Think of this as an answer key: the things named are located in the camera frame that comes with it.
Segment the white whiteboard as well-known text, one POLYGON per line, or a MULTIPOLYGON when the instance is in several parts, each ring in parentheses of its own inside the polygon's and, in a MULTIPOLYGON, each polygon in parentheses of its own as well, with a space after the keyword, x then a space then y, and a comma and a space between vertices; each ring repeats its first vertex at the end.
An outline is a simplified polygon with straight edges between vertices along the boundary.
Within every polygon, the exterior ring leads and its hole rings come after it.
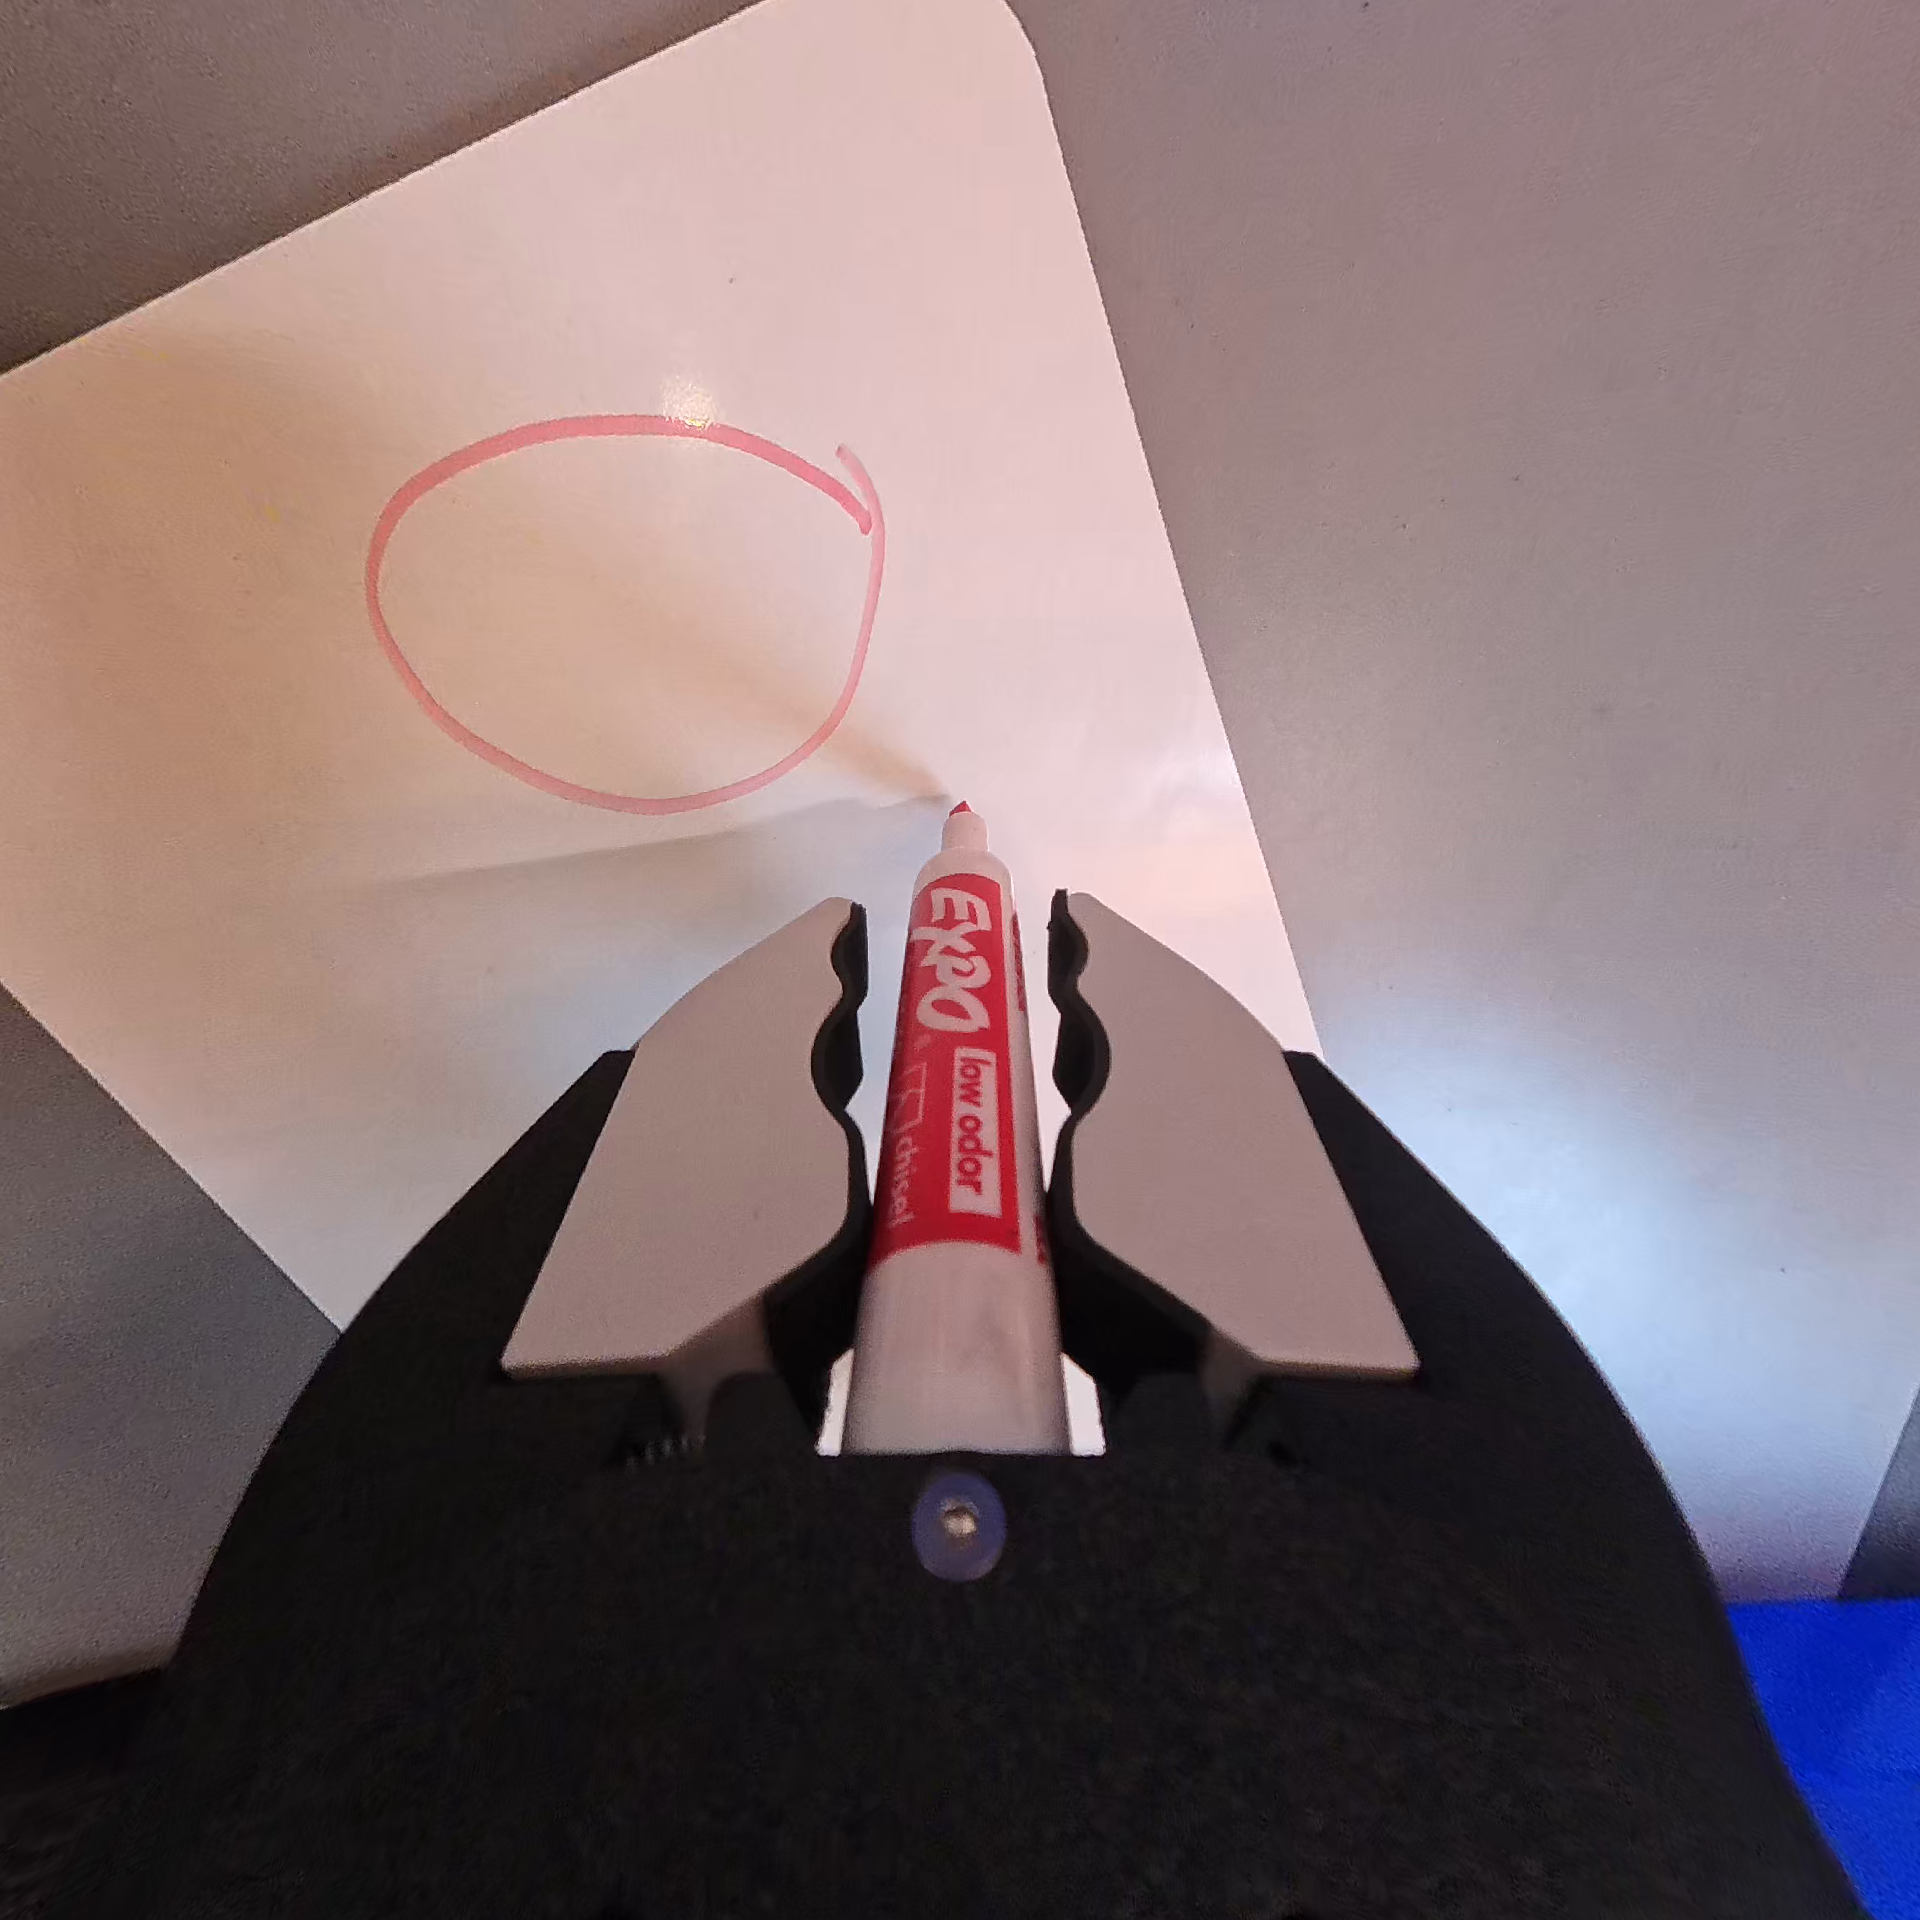
POLYGON ((4 375, 4 981, 335 1322, 953 802, 1318 1045, 1007 3, 761 3, 4 375))

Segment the red dry-erase marker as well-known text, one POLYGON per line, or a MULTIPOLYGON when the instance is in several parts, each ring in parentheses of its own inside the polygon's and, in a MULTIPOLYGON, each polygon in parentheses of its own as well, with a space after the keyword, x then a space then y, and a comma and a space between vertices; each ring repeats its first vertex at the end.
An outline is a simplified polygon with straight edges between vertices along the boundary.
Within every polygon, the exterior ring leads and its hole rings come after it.
POLYGON ((958 802, 910 894, 847 1455, 1070 1449, 1012 875, 958 802))

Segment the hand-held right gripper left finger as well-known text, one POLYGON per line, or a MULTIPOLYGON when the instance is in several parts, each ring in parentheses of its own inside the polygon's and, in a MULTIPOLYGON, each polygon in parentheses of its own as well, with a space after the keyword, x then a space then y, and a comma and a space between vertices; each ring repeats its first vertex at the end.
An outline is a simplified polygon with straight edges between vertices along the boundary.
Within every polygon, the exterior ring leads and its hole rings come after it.
POLYGON ((826 1377, 871 1224, 867 992, 867 911, 832 896, 640 1035, 503 1349, 510 1377, 826 1377))

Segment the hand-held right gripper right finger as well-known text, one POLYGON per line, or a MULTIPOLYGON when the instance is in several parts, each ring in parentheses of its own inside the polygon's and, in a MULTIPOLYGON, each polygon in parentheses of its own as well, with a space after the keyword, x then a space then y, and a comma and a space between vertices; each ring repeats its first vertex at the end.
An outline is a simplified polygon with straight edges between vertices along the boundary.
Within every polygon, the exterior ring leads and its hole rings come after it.
POLYGON ((1421 1358, 1284 1044, 1188 957, 1063 888, 1049 917, 1067 1104, 1046 1228, 1068 1358, 1102 1400, 1193 1379, 1404 1384, 1421 1358))

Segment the blue plastic bin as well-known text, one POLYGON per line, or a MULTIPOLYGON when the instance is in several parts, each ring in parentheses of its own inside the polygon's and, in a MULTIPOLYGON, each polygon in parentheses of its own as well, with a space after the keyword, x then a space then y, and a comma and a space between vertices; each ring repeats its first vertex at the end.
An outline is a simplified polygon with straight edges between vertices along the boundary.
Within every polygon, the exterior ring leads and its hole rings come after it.
POLYGON ((1861 1902, 1919 1914, 1919 1601, 1731 1608, 1752 1689, 1861 1902))

